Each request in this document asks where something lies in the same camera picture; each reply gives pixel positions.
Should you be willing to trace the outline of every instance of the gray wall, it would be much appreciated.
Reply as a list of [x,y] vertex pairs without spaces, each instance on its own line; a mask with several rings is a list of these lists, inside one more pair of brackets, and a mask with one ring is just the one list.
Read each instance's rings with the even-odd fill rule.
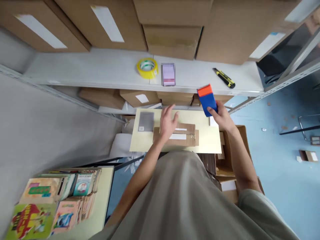
[[0,74],[0,237],[30,177],[96,161],[92,156],[108,154],[121,127]]

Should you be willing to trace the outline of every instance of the packing tape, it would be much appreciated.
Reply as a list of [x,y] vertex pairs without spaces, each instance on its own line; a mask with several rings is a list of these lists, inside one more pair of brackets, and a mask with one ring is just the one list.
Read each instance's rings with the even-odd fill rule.
[[143,58],[137,63],[137,69],[141,77],[153,79],[158,75],[158,64],[152,58]]

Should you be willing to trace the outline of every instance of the person's right hand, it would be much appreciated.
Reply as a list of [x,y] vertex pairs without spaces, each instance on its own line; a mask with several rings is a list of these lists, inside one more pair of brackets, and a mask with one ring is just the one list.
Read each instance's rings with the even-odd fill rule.
[[218,113],[211,107],[207,107],[207,110],[213,116],[214,120],[219,125],[219,127],[222,127],[226,131],[232,131],[236,128],[236,125],[232,121],[230,114],[228,113],[228,110],[221,101],[216,101],[216,103],[218,106]]

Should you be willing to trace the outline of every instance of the sleeve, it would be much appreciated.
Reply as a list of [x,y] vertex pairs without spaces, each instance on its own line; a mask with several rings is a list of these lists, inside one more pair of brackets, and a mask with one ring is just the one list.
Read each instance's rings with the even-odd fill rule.
[[110,240],[117,230],[117,225],[113,225],[107,228],[103,228],[100,232],[93,235],[89,240]]
[[238,206],[271,239],[299,240],[293,230],[285,223],[274,204],[262,193],[252,189],[241,191]]

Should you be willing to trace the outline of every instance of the book stack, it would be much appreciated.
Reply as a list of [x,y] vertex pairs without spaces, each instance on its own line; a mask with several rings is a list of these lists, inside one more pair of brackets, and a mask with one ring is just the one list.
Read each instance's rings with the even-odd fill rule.
[[101,168],[66,168],[30,178],[5,239],[46,239],[88,219],[100,175]]

